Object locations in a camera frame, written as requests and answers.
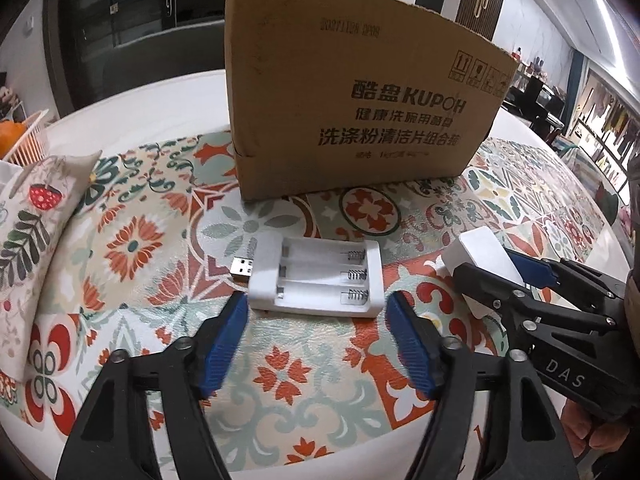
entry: white plastic basket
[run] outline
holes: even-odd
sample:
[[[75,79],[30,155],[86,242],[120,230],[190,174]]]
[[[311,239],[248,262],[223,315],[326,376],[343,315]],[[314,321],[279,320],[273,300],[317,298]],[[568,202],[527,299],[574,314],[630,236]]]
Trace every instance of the white plastic basket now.
[[[27,130],[2,160],[25,167],[49,155],[49,142],[46,131],[40,129],[40,121],[48,113],[48,109],[36,112],[24,120]]]

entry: white pillow with floral print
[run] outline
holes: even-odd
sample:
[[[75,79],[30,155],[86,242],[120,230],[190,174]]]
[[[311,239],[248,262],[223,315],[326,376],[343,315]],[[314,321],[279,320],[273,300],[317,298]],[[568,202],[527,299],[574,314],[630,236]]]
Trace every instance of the white pillow with floral print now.
[[[51,257],[99,157],[47,157],[0,193],[0,370],[16,381]]]

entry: patterned tablecloth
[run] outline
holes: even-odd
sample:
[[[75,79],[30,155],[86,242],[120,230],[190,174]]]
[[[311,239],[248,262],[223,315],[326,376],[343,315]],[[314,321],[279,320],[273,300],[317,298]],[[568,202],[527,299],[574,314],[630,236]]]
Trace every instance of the patterned tablecloth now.
[[[262,230],[377,240],[387,293],[404,290],[443,334],[504,354],[500,328],[471,316],[453,291],[442,247],[487,225],[509,248],[584,261],[604,224],[553,153],[497,139],[459,178],[257,203],[240,199],[228,132],[142,146],[101,160],[96,175],[47,275],[28,380],[0,373],[2,409],[39,430],[54,426],[47,438],[66,439],[111,351],[161,351],[216,314],[241,289],[233,256],[251,257]],[[408,383],[382,316],[267,312],[251,313],[224,387],[203,406],[231,471],[324,456],[433,409]],[[149,420],[160,435],[159,396],[149,397]],[[170,469],[166,438],[156,446]]]

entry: ceiling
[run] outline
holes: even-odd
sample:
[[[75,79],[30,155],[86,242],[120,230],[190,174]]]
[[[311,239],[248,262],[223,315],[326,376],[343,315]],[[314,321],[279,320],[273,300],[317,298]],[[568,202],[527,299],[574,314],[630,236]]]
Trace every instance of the ceiling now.
[[[568,43],[640,114],[640,51],[606,0],[535,0]],[[633,24],[629,6],[623,9]]]

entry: cardboard box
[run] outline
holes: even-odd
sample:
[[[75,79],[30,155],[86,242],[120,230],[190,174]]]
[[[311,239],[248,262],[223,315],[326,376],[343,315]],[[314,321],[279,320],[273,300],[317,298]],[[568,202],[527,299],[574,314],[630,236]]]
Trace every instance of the cardboard box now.
[[[516,62],[397,0],[226,0],[226,84],[245,200],[457,176]]]

